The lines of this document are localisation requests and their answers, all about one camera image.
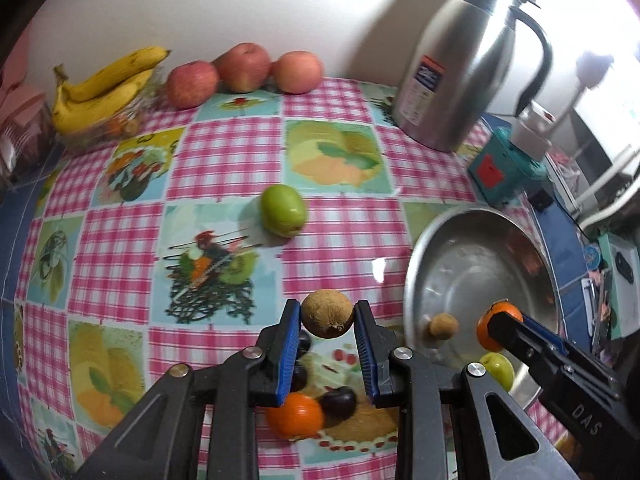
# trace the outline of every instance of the banana bunch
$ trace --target banana bunch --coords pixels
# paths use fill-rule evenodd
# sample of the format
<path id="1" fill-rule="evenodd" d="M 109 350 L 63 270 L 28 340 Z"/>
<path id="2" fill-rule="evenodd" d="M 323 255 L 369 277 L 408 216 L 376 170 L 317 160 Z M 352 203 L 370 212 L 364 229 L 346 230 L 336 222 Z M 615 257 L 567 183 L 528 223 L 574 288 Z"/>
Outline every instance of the banana bunch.
<path id="1" fill-rule="evenodd" d="M 51 113 L 54 127 L 69 135 L 117 113 L 138 95 L 154 67 L 169 53 L 159 46 L 141 48 L 77 85 L 68 81 L 64 67 L 58 65 L 54 68 L 56 102 Z"/>

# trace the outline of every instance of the screw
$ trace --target screw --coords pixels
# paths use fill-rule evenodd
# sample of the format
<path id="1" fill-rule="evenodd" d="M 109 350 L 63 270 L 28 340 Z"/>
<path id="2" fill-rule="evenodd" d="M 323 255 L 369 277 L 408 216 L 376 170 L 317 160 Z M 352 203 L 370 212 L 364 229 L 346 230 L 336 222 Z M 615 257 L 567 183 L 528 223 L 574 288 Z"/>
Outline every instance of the screw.
<path id="1" fill-rule="evenodd" d="M 466 366 L 466 371 L 473 377 L 482 377 L 486 373 L 486 368 L 482 363 L 469 363 Z"/>
<path id="2" fill-rule="evenodd" d="M 247 359 L 257 359 L 262 357 L 262 349 L 259 346 L 248 346 L 242 350 L 242 355 Z"/>
<path id="3" fill-rule="evenodd" d="M 411 359 L 414 356 L 414 353 L 410 348 L 405 348 L 404 346 L 399 346 L 394 349 L 394 356 L 396 359 L 402 359 L 403 361 L 407 359 Z"/>
<path id="4" fill-rule="evenodd" d="M 189 373 L 189 367 L 184 364 L 184 363 L 178 363 L 176 365 L 173 365 L 171 368 L 169 368 L 169 373 L 173 376 L 173 377 L 184 377 L 186 374 Z"/>

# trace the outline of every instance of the stainless steel basin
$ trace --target stainless steel basin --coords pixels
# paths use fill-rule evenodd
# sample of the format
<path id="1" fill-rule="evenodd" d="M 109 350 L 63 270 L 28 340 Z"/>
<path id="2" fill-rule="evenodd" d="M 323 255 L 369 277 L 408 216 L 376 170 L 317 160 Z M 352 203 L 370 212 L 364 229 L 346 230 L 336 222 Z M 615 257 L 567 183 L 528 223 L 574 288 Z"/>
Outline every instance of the stainless steel basin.
<path id="1" fill-rule="evenodd" d="M 545 260 L 510 218 L 487 206 L 452 208 L 422 232 L 409 262 L 403 306 L 407 344 L 434 362 L 462 370 L 486 353 L 476 339 L 476 324 L 503 298 L 557 333 L 553 283 Z M 425 335 L 440 312 L 460 323 L 447 341 Z M 527 408 L 540 388 L 521 361 L 503 353 L 516 373 L 510 394 Z"/>

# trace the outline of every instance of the green apple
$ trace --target green apple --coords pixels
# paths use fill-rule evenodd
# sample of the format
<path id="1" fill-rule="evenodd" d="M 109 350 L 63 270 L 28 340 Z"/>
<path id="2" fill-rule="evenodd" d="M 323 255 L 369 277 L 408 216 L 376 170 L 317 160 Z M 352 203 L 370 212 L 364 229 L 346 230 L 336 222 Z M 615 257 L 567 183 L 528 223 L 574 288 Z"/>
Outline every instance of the green apple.
<path id="1" fill-rule="evenodd" d="M 273 184 L 260 196 L 262 224 L 272 233 L 293 238 L 305 226 L 306 204 L 291 186 Z"/>
<path id="2" fill-rule="evenodd" d="M 511 362 L 504 355 L 489 352 L 480 358 L 480 363 L 484 365 L 486 371 L 500 383 L 500 386 L 502 386 L 505 391 L 508 392 L 511 390 L 515 373 L 513 371 L 513 365 L 511 365 Z"/>

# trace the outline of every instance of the pink checkered tablecloth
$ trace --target pink checkered tablecloth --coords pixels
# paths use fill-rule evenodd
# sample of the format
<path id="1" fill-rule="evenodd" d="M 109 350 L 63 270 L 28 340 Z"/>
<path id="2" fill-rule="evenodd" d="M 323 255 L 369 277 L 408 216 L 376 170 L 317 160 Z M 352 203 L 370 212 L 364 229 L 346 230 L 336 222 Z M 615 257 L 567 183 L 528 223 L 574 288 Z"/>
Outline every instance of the pink checkered tablecloth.
<path id="1" fill-rule="evenodd" d="M 41 462 L 51 430 L 81 465 L 124 415 L 115 397 L 135 402 L 176 362 L 224 362 L 277 322 L 286 298 L 336 288 L 401 332 L 415 211 L 478 198 L 462 152 L 435 152 L 392 124 L 392 95 L 327 78 L 300 96 L 260 90 L 191 110 L 162 104 L 139 136 L 60 165 L 31 221 L 15 295 L 22 434 Z M 489 134 L 476 124 L 465 153 Z M 265 235 L 256 201 L 279 182 L 308 206 L 304 230 L 286 244 Z M 543 248 L 526 201 L 505 212 Z M 212 247 L 230 263 L 209 285 L 185 286 L 210 266 Z M 328 381 L 327 367 L 350 380 L 343 360 L 356 363 L 354 352 L 353 335 L 315 341 L 314 380 Z M 563 432 L 538 403 L 529 415 L 551 440 Z M 374 426 L 358 441 L 327 432 L 287 442 L 258 412 L 260 476 L 393 478 L 397 433 Z"/>

